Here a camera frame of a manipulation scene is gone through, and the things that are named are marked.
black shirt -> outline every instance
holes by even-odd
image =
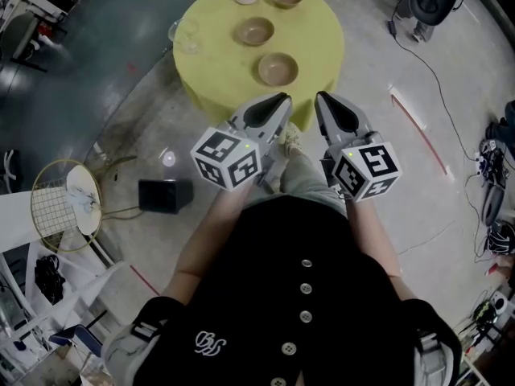
[[[156,298],[138,318],[151,304],[169,320],[135,385],[293,386],[303,371],[306,385],[412,386],[419,316],[436,316],[401,302],[345,217],[290,196],[242,212],[188,306]]]

glass cup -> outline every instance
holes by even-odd
[[[174,47],[188,55],[200,51],[199,23],[190,18],[181,18],[173,23],[168,31],[168,38]]]

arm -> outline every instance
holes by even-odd
[[[252,182],[248,182],[235,191],[218,193],[208,214],[180,253],[174,275],[163,296],[174,298],[184,305],[190,302],[202,276],[233,231],[251,187]]]
[[[379,263],[388,274],[401,300],[416,298],[401,278],[401,266],[371,199],[354,203],[345,201],[348,222],[360,250]]]

gray floor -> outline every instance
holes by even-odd
[[[24,189],[57,158],[83,160],[106,122],[170,48],[168,27],[195,0],[80,0],[56,39],[32,59],[43,74],[0,73],[0,150],[22,153]]]
[[[385,28],[398,0],[325,1],[339,18],[345,37],[344,65],[336,92],[368,114],[375,129],[393,143],[404,170],[396,187],[377,199],[377,208],[400,253],[406,282],[454,326],[468,315],[483,289],[491,290],[500,282],[495,276],[484,277],[491,261],[474,262],[476,214],[464,196],[464,179],[474,171],[473,164],[464,161],[431,72],[398,47]],[[500,117],[515,94],[513,51],[478,0],[467,0],[437,28],[428,44],[410,41],[406,33],[413,26],[410,21],[398,23],[398,38],[439,75],[447,106],[472,154],[483,136],[488,114]],[[392,106],[390,85],[426,122],[425,133],[451,175],[443,175],[416,129]],[[128,222],[103,223],[104,237],[115,243],[157,290],[167,284],[180,250],[216,193],[200,180],[189,157],[206,127],[204,115],[194,109],[182,89],[169,53],[123,102],[100,139],[112,158],[138,155],[138,160],[120,167],[116,181],[110,175],[103,182],[108,208],[135,203],[138,179],[182,176],[192,178],[195,184],[195,201],[178,216],[147,213]],[[320,159],[323,141],[314,126],[303,135],[303,142],[311,158]],[[175,152],[173,170],[165,170],[159,160],[164,150]],[[477,207],[483,196],[480,187],[479,179],[468,185]],[[478,244],[483,236],[481,227]],[[151,296],[129,269],[114,276],[102,294],[123,322],[129,322]]]

yellow round table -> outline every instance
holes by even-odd
[[[234,37],[236,26],[254,16],[266,17],[275,26],[272,38],[258,47],[246,46]],[[302,131],[309,129],[315,95],[334,90],[344,59],[343,31],[324,0],[302,0],[289,10],[270,0],[248,6],[234,0],[197,0],[184,17],[199,23],[202,48],[196,54],[174,48],[175,65],[188,95],[213,124],[229,118],[254,97],[285,92],[293,100],[291,121]],[[271,87],[259,78],[259,60],[273,51],[297,61],[299,76],[293,83]]]

